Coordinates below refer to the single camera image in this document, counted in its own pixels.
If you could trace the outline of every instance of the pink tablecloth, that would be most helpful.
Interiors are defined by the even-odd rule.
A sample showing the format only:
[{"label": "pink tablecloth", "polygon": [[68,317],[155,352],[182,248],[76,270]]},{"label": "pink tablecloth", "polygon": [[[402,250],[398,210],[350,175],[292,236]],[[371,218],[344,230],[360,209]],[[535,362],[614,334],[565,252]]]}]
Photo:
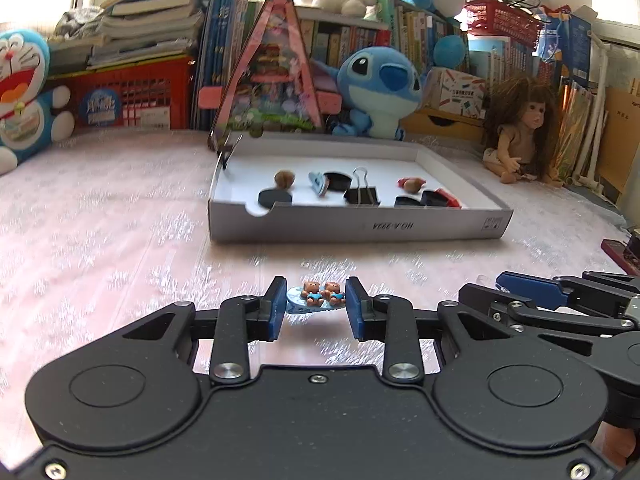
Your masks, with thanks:
[{"label": "pink tablecloth", "polygon": [[[421,308],[503,270],[552,276],[618,272],[599,249],[622,238],[565,190],[504,186],[477,160],[459,165],[515,208],[500,240],[340,246],[212,246],[206,200],[214,155],[202,134],[103,132],[76,137],[0,177],[0,460],[39,446],[23,407],[43,364],[178,299],[216,308],[262,293],[272,277],[394,292]],[[207,369],[201,345],[196,370]],[[429,341],[426,369],[437,370]],[[344,311],[287,316],[278,342],[252,345],[262,363],[382,361],[382,345],[351,339]]]}]

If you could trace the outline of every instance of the blue nose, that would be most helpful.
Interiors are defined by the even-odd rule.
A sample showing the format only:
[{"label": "blue nose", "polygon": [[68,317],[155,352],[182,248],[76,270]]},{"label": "blue nose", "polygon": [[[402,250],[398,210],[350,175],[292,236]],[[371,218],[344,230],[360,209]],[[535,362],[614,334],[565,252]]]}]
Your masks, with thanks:
[{"label": "blue nose", "polygon": [[383,65],[380,67],[380,79],[392,92],[406,88],[409,82],[409,73],[404,67],[398,65]]}]

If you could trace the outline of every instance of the plush toy eye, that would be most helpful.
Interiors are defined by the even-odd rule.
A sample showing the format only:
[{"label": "plush toy eye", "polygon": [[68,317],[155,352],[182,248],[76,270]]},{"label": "plush toy eye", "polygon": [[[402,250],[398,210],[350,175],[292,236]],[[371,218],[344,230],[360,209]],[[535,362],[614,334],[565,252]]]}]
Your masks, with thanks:
[{"label": "plush toy eye", "polygon": [[369,70],[369,59],[366,57],[359,57],[353,62],[352,68],[356,74],[367,75],[367,71]]}]

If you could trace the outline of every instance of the white tray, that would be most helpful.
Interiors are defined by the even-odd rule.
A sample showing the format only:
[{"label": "white tray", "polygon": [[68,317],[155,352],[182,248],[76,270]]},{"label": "white tray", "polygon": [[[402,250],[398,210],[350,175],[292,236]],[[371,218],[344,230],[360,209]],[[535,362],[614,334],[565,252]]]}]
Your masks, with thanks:
[{"label": "white tray", "polygon": [[[329,191],[318,198],[313,192],[310,171],[352,175],[356,167],[368,169],[380,206],[349,205],[343,193]],[[292,204],[268,210],[258,204],[258,193],[275,186],[279,170],[296,174]],[[397,196],[408,196],[398,180],[411,176],[427,181],[423,189],[447,190],[462,209],[394,207]],[[351,186],[356,183],[353,177]],[[419,200],[420,194],[413,197]],[[259,139],[244,134],[226,170],[218,161],[209,193],[209,232],[219,242],[499,238],[512,213],[498,197],[420,144],[309,134],[264,134]]]}]

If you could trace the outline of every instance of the blue round sticker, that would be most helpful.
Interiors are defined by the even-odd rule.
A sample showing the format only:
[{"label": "blue round sticker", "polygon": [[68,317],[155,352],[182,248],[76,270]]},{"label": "blue round sticker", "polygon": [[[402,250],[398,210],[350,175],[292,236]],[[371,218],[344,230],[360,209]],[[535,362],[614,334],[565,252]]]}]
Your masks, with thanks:
[{"label": "blue round sticker", "polygon": [[122,106],[116,92],[98,88],[84,96],[79,112],[87,126],[111,126],[120,119]]}]

